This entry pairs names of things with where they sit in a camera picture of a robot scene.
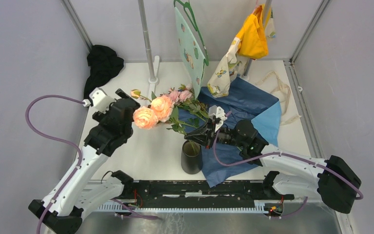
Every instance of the gray pole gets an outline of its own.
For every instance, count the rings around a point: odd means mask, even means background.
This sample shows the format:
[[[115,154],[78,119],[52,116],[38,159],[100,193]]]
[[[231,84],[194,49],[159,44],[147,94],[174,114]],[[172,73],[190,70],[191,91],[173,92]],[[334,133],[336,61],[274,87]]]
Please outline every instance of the gray pole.
[[[263,28],[266,27],[266,21],[267,21],[267,14],[269,13],[269,9],[270,9],[270,6],[272,5],[272,0],[266,0],[266,4],[264,5],[264,8],[263,8]],[[243,72],[243,76],[247,76],[247,74],[249,73],[249,70],[250,70],[250,65],[252,63],[252,59],[249,58],[249,62],[248,62],[248,65],[246,67],[246,70]]]
[[[154,75],[154,67],[152,65],[152,54],[147,28],[146,11],[144,9],[144,0],[138,0],[138,7],[140,8],[141,24],[143,25],[144,43],[146,44],[147,61],[150,70],[150,82],[155,82],[157,77]]]

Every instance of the black garment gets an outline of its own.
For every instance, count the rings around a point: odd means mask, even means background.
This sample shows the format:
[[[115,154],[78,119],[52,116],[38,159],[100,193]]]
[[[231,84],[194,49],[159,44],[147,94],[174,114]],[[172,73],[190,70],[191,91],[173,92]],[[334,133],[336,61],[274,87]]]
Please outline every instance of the black garment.
[[[90,93],[103,86],[110,79],[116,77],[124,67],[124,60],[108,46],[93,45],[87,56],[88,66],[91,66],[91,75],[84,87],[84,99],[89,99]]]

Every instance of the black cup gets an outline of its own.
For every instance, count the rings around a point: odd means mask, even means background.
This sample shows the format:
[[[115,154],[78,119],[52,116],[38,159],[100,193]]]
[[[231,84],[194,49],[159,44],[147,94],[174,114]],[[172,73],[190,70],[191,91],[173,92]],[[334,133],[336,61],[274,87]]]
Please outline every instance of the black cup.
[[[203,154],[199,144],[188,140],[184,142],[181,149],[181,167],[187,174],[191,175],[201,171],[203,168]]]

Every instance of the white tabletop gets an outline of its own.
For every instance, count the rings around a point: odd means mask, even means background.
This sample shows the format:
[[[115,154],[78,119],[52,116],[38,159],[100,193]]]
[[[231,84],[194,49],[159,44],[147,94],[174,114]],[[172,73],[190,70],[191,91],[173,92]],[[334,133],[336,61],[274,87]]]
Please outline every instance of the white tabletop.
[[[207,84],[217,62],[210,62],[206,69],[203,84]],[[254,61],[251,65],[249,76],[250,83],[254,84],[263,79],[270,71],[276,71],[284,83],[290,85],[283,61]],[[158,72],[160,83],[156,93],[164,93],[170,87],[179,87],[181,83],[190,82],[187,71],[182,62],[162,62]],[[149,71],[147,63],[127,63],[124,69],[108,84],[102,86],[107,95],[116,97],[118,88],[127,94],[132,89],[139,89],[147,96]],[[261,89],[270,92],[277,85],[275,79],[263,84]],[[98,123],[92,119],[94,108],[88,111],[84,130],[81,136],[80,147],[91,128]],[[284,119],[297,114],[294,97],[291,96],[288,111]],[[133,125],[134,133],[128,139],[127,144],[115,150],[111,158],[102,165],[92,179],[99,180],[106,171],[122,170],[135,180],[204,180],[204,175],[199,172],[189,175],[181,168],[181,146],[184,143],[182,134],[166,130],[168,126],[163,124],[151,130],[142,130]],[[301,155],[309,155],[306,137],[300,120],[280,127],[278,136],[279,147]],[[258,167],[229,179],[263,179],[270,169]]]

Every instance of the yellow bag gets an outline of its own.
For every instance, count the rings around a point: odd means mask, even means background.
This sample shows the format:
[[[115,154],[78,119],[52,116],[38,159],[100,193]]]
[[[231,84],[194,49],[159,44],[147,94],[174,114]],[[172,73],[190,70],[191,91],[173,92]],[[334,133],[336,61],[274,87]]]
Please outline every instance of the yellow bag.
[[[240,29],[233,43],[238,44],[238,54],[252,59],[260,59],[269,54],[267,40],[264,34],[262,23],[262,12],[264,4],[255,9],[253,14],[249,15]]]

